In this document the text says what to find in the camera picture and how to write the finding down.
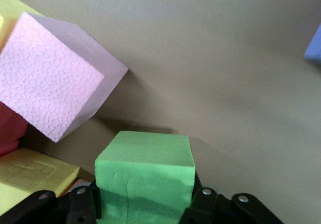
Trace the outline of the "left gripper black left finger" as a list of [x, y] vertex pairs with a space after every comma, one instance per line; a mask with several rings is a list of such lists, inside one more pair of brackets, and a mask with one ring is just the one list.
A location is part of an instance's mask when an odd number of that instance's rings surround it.
[[97, 223], [101, 219], [97, 186], [79, 186], [56, 197], [49, 190], [36, 191], [1, 215], [1, 223]]

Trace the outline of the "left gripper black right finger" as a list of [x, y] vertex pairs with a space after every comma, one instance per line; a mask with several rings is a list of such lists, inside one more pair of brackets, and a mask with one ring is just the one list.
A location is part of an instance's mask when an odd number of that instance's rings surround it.
[[231, 199], [204, 187], [195, 177], [191, 205], [185, 209], [179, 223], [260, 223], [282, 224], [258, 198], [248, 193], [238, 193]]

